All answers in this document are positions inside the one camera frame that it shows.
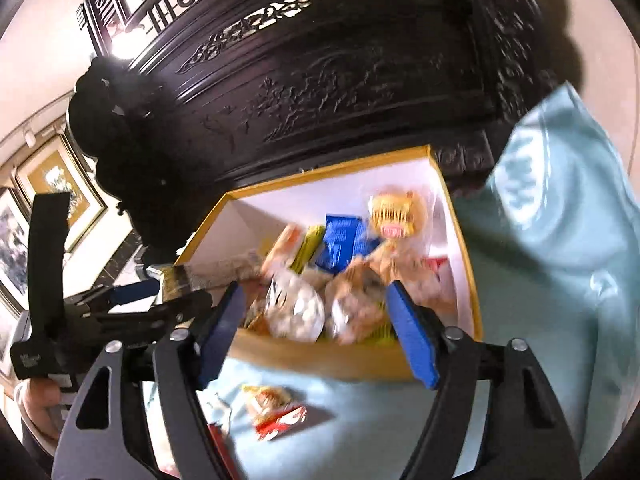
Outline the person's left hand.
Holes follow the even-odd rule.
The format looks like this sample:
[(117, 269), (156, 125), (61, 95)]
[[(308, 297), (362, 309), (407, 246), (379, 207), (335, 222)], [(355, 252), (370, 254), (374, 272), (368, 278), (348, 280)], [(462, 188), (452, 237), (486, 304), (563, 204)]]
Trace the person's left hand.
[(50, 378), (30, 378), (20, 383), (18, 405), (26, 414), (25, 420), (37, 434), (57, 441), (60, 430), (54, 422), (50, 409), (61, 403), (60, 386)]

